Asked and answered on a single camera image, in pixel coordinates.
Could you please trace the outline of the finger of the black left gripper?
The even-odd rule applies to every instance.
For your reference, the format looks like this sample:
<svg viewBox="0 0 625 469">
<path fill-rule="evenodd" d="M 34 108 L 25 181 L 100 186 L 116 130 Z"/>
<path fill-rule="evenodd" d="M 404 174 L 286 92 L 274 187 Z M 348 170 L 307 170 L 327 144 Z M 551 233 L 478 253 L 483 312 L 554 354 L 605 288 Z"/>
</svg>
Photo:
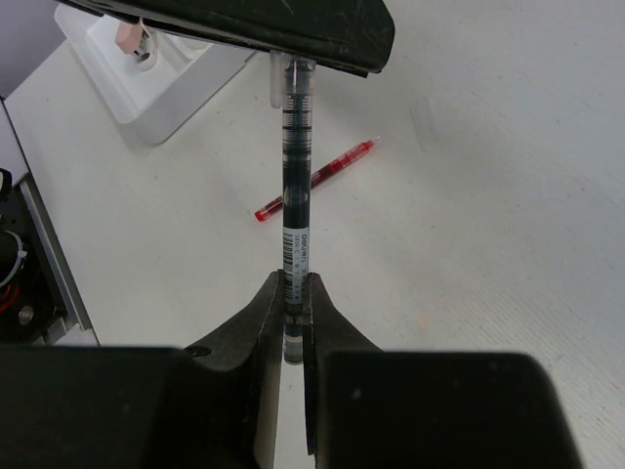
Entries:
<svg viewBox="0 0 625 469">
<path fill-rule="evenodd" d="M 189 38 L 278 51 L 365 77 L 387 65 L 396 25 L 381 0 L 72 0 L 67 6 Z"/>
</svg>

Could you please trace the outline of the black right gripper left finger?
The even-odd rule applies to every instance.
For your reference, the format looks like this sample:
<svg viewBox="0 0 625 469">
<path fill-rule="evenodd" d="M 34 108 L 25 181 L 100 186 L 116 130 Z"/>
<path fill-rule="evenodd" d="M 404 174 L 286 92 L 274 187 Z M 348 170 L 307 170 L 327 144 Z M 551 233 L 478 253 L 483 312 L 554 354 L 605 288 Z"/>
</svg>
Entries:
<svg viewBox="0 0 625 469">
<path fill-rule="evenodd" d="M 6 346 L 5 468 L 270 468 L 282 272 L 183 349 Z"/>
</svg>

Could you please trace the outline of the red gel pen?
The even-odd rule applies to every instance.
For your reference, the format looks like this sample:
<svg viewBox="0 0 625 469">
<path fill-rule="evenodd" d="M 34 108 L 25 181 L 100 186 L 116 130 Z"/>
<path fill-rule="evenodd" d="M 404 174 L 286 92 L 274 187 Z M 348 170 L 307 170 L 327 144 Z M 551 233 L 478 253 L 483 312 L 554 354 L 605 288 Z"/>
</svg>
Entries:
<svg viewBox="0 0 625 469">
<path fill-rule="evenodd" d="M 315 171 L 312 174 L 311 189 L 315 189 L 358 160 L 362 159 L 379 145 L 380 140 L 380 137 L 376 137 L 374 139 L 361 142 Z M 265 222 L 282 209 L 282 204 L 283 199 L 280 195 L 257 210 L 255 212 L 256 219 L 261 223 Z"/>
</svg>

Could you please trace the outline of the pink mini stapler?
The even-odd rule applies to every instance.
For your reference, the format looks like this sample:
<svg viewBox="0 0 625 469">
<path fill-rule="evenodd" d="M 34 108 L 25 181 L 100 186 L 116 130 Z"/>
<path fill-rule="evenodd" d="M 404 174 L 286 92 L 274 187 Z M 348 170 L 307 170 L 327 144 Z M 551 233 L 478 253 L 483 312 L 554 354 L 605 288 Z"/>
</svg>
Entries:
<svg viewBox="0 0 625 469">
<path fill-rule="evenodd" d="M 156 39 L 141 22 L 121 21 L 117 26 L 115 45 L 130 56 L 141 71 L 151 69 L 157 61 Z"/>
</svg>

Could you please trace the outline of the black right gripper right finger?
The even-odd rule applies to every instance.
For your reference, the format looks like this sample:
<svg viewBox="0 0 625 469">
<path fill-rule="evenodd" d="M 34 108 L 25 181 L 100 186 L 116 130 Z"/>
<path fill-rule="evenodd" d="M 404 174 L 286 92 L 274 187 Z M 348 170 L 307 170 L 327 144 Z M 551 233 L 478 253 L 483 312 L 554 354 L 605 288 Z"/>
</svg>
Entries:
<svg viewBox="0 0 625 469">
<path fill-rule="evenodd" d="M 304 300 L 308 452 L 319 468 L 579 468 L 555 386 L 511 352 L 385 351 L 333 305 Z"/>
</svg>

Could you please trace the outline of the clear pen cap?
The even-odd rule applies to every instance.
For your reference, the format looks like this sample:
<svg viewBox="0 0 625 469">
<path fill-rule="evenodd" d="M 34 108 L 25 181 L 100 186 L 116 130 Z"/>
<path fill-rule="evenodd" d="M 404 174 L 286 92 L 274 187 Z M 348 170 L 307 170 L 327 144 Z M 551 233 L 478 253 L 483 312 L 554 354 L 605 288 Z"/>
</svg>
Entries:
<svg viewBox="0 0 625 469">
<path fill-rule="evenodd" d="M 434 145 L 438 141 L 438 128 L 431 101 L 418 98 L 410 107 L 410 115 L 419 143 L 425 148 Z"/>
</svg>

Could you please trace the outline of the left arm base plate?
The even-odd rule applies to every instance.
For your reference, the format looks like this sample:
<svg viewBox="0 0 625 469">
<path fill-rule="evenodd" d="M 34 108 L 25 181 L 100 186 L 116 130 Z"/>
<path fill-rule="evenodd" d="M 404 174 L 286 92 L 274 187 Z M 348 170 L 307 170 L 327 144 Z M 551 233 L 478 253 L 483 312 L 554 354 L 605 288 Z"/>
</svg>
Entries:
<svg viewBox="0 0 625 469">
<path fill-rule="evenodd" d="M 1 171 L 1 343 L 29 344 L 65 308 L 21 189 Z"/>
</svg>

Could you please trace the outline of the black gel pen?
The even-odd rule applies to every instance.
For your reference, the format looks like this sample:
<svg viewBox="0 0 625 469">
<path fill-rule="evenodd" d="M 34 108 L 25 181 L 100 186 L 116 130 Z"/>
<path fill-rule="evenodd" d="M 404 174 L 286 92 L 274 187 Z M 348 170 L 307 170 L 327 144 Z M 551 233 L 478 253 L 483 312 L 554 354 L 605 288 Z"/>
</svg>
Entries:
<svg viewBox="0 0 625 469">
<path fill-rule="evenodd" d="M 281 110 L 283 357 L 304 360 L 303 316 L 309 273 L 315 62 L 271 53 L 271 106 Z"/>
</svg>

